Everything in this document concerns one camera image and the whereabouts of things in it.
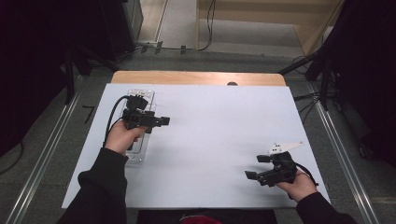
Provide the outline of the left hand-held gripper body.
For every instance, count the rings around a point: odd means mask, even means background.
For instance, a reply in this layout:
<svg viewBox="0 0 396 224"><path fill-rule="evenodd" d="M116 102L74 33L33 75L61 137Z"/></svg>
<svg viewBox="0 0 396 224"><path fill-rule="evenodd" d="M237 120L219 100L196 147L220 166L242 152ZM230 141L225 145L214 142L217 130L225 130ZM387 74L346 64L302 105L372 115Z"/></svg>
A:
<svg viewBox="0 0 396 224"><path fill-rule="evenodd" d="M142 96L130 95L128 97L121 116L127 122L128 130L145 126L146 133L152 133L152 129L155 127L155 112L146 110L148 103Z"/></svg>

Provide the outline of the red cloth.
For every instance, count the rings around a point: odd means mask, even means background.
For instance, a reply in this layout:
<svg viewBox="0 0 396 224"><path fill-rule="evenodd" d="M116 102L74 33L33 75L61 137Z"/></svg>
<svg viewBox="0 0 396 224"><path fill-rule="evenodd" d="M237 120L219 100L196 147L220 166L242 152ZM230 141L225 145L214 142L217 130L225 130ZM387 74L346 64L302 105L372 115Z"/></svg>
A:
<svg viewBox="0 0 396 224"><path fill-rule="evenodd" d="M222 224L212 217L206 216L187 216L179 220L179 224Z"/></svg>

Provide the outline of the clear plastic long container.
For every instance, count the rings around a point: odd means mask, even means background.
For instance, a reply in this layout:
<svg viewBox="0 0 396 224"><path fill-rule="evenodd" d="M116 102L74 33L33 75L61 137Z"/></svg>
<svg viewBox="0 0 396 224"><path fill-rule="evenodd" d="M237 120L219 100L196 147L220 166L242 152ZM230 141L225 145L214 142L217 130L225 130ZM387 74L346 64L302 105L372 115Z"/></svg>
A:
<svg viewBox="0 0 396 224"><path fill-rule="evenodd" d="M128 91L128 97L130 95L142 96L148 101L146 110L155 112L155 91L131 89ZM145 132L141 137L137 139L136 142L133 142L133 144L127 149L126 155L128 157L128 162L141 163L145 159L150 135L151 133Z"/></svg>

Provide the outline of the white table board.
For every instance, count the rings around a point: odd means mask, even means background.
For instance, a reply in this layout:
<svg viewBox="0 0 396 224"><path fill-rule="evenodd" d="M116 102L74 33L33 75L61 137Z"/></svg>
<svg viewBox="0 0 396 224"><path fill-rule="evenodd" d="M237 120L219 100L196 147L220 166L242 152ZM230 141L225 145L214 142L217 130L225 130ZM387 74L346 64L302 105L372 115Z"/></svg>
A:
<svg viewBox="0 0 396 224"><path fill-rule="evenodd" d="M272 164L258 156L293 143L292 158L326 190L290 89L271 86L147 85L166 126L148 137L145 159L128 164L126 203L136 209L292 208L277 187L246 177Z"/></svg>

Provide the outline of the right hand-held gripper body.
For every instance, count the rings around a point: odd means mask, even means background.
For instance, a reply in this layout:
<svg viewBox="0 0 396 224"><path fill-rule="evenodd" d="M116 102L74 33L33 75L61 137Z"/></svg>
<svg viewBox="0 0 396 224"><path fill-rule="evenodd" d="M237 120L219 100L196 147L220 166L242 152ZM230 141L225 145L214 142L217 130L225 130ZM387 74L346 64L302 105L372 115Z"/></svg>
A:
<svg viewBox="0 0 396 224"><path fill-rule="evenodd" d="M274 143L267 151L267 156L271 157L274 165L270 171L257 174L257 180L262 186L273 187L280 182L292 183L297 172L297 164L292 159L290 151L301 147L303 142L295 143Z"/></svg>

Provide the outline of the person's dark lap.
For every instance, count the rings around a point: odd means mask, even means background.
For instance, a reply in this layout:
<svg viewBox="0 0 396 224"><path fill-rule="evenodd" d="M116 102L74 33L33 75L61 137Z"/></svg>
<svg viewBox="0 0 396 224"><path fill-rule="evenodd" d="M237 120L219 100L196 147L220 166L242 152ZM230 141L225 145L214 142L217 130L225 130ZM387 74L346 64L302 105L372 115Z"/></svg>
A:
<svg viewBox="0 0 396 224"><path fill-rule="evenodd" d="M206 216L222 224L277 224L273 210L140 210L136 224L179 224L182 217Z"/></svg>

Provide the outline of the black metal stand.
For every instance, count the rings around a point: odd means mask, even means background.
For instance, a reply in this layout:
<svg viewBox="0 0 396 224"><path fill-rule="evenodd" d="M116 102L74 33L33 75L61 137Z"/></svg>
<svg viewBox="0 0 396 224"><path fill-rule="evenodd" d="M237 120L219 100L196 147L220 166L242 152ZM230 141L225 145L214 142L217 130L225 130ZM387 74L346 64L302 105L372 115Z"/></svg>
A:
<svg viewBox="0 0 396 224"><path fill-rule="evenodd" d="M64 74L66 87L65 103L67 105L71 103L73 97L76 95L74 67L78 69L81 75L89 76L92 72L92 66L88 62L88 59L94 59L99 62L99 64L107 67L113 72L120 70L114 63L84 46L66 45L64 47Z"/></svg>
<svg viewBox="0 0 396 224"><path fill-rule="evenodd" d="M292 63L291 65L281 69L278 73L282 76L296 70L303 65L309 63L304 77L307 81L315 81L318 77L321 77L320 90L319 90L319 101L325 110L328 110L328 89L331 74L331 60L329 56L329 47L324 44L314 53L304 56L302 59Z"/></svg>

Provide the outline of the person's left hand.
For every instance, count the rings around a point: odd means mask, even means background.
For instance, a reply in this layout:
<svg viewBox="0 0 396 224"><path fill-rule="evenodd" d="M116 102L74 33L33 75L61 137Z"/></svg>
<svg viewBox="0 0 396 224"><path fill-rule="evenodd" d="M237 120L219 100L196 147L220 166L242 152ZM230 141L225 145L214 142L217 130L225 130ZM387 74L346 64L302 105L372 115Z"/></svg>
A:
<svg viewBox="0 0 396 224"><path fill-rule="evenodd" d="M145 133L146 129L145 126L139 126L128 130L122 120L117 121L108 133L104 148L125 156L127 149Z"/></svg>

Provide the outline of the light wooden shelf unit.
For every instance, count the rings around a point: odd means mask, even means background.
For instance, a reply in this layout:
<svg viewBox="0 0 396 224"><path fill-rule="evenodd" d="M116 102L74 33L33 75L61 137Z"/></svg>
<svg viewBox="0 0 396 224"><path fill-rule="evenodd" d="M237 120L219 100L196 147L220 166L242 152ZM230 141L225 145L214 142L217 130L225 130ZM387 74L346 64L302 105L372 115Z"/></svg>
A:
<svg viewBox="0 0 396 224"><path fill-rule="evenodd" d="M215 0L214 18L291 24L305 55L335 25L346 0Z"/></svg>

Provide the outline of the dark cabinet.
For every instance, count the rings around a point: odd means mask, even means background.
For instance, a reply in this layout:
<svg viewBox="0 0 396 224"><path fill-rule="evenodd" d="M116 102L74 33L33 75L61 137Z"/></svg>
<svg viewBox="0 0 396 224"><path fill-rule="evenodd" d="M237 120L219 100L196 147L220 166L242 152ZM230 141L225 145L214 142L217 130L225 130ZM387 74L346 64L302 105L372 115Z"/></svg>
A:
<svg viewBox="0 0 396 224"><path fill-rule="evenodd" d="M144 20L140 0L100 0L110 41L110 58L134 51Z"/></svg>

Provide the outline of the metal floor rail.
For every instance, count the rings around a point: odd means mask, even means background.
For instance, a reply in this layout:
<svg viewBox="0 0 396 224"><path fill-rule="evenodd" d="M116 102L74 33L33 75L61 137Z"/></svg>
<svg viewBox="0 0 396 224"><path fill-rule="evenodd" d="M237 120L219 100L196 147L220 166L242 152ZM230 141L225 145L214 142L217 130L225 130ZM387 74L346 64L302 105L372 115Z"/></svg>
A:
<svg viewBox="0 0 396 224"><path fill-rule="evenodd" d="M46 142L46 145L44 146L40 156L38 157L32 172L21 188L21 192L7 218L6 224L21 224L31 201L35 196L44 173L46 173L53 153L55 152L55 149L64 133L64 129L75 110L81 95L81 90L84 87L86 80L87 78L84 76L78 76L75 85L75 95L71 98L70 103L64 106L60 117L57 119L56 124L50 133L49 139Z"/></svg>
<svg viewBox="0 0 396 224"><path fill-rule="evenodd" d="M314 96L304 126L332 205L360 224L381 224L347 146L329 111Z"/></svg>

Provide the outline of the person's right hand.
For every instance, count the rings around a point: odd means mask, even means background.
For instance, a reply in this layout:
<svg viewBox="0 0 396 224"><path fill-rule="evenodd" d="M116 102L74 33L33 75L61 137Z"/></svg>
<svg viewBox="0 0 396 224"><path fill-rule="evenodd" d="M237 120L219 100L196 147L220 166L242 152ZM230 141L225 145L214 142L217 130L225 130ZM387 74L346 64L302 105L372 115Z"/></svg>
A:
<svg viewBox="0 0 396 224"><path fill-rule="evenodd" d="M297 203L305 197L318 191L316 185L309 178L309 176L300 170L297 171L293 183L280 182L277 184L277 186L285 190Z"/></svg>

